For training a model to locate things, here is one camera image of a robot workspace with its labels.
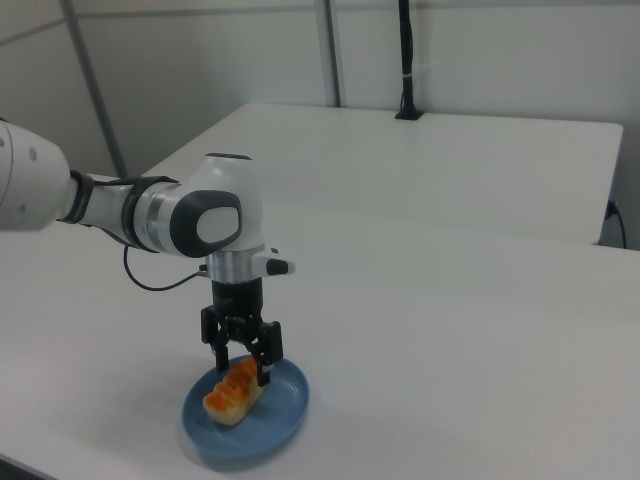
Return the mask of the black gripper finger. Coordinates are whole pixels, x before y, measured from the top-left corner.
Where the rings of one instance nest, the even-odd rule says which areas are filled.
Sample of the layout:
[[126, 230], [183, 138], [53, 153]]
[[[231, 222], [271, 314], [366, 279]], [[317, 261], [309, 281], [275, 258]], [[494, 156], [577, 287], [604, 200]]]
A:
[[261, 323], [247, 350], [257, 364], [257, 385], [264, 387], [270, 382], [271, 370], [283, 359], [281, 324], [277, 321]]
[[201, 310], [201, 339], [214, 354], [216, 370], [226, 371], [229, 368], [229, 332], [226, 320], [218, 315], [213, 305]]

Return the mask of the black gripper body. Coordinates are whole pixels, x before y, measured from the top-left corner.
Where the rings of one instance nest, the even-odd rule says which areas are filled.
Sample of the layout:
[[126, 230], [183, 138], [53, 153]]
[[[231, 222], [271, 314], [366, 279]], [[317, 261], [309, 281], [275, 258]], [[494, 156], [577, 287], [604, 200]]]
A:
[[229, 341], [247, 348], [259, 343], [263, 324], [261, 279], [237, 284], [212, 283], [212, 333], [209, 344], [221, 350]]

